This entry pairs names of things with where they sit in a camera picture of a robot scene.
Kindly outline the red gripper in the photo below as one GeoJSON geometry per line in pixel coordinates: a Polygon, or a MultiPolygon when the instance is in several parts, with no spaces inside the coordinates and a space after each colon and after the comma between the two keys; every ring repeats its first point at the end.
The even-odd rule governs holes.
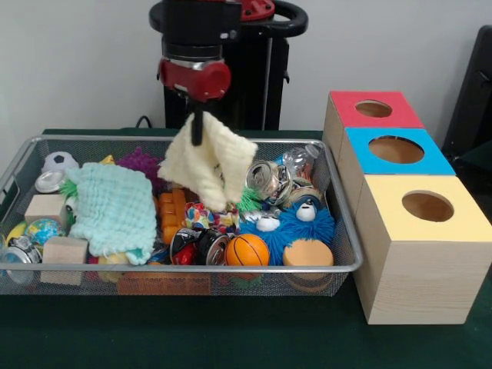
{"type": "Polygon", "coordinates": [[[203,136],[203,104],[221,99],[231,84],[231,71],[223,60],[183,61],[162,58],[158,67],[161,83],[168,89],[184,93],[194,100],[191,143],[201,145],[203,136]]]}

